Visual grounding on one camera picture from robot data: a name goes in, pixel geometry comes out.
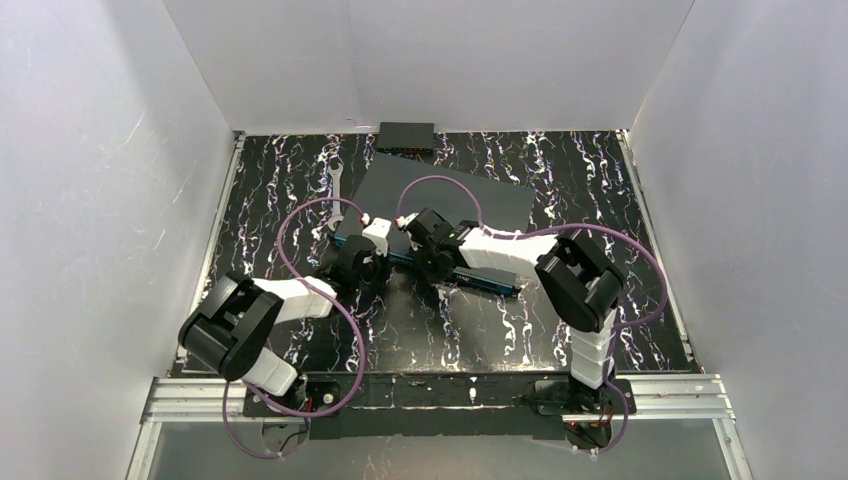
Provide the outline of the large dark network switch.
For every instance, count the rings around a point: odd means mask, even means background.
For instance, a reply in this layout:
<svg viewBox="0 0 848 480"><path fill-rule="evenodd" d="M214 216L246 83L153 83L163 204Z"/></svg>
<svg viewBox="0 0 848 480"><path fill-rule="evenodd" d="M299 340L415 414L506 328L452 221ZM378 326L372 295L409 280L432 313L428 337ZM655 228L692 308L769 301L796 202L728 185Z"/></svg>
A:
<svg viewBox="0 0 848 480"><path fill-rule="evenodd" d="M393 220L396 205L404 188L412 181L430 175L442 175L459 181L479 201L484 223L494 229L525 231L532 217L536 192L527 186L437 167L421 161L376 153L362 182L353 195L353 202L372 217ZM404 196L401 214L418 213L431 208L452 225L463 220L476 220L476 209L466 193L444 181L422 182ZM362 226L355 212L345 214L332 236L341 246L347 237L360 235ZM414 267L411 247L405 233L392 229L388 236L390 259L398 266ZM522 287L515 274L493 269L457 268L450 282L460 283L503 296L516 296Z"/></svg>

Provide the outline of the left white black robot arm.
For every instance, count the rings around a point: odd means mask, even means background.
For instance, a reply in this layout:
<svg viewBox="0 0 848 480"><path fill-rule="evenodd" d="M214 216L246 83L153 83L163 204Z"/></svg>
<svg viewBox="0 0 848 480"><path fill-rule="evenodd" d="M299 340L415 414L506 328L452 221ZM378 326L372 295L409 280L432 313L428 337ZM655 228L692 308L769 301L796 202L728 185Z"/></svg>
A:
<svg viewBox="0 0 848 480"><path fill-rule="evenodd" d="M283 398L302 375L267 346L273 328L329 316L387 268L387 238L364 234L349 237L313 276L265 280L229 272L183 323L178 343L220 377Z"/></svg>

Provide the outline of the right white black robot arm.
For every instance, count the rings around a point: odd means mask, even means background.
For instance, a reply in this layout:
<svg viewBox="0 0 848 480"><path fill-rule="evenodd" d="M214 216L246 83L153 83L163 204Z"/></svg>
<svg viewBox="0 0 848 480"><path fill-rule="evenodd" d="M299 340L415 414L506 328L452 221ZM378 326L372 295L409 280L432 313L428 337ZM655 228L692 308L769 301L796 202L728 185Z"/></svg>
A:
<svg viewBox="0 0 848 480"><path fill-rule="evenodd" d="M491 269L536 281L572 332L569 374L597 390L610 377L610 343L624 276L586 235L520 235L472 222L403 229L413 258L435 282L454 270Z"/></svg>

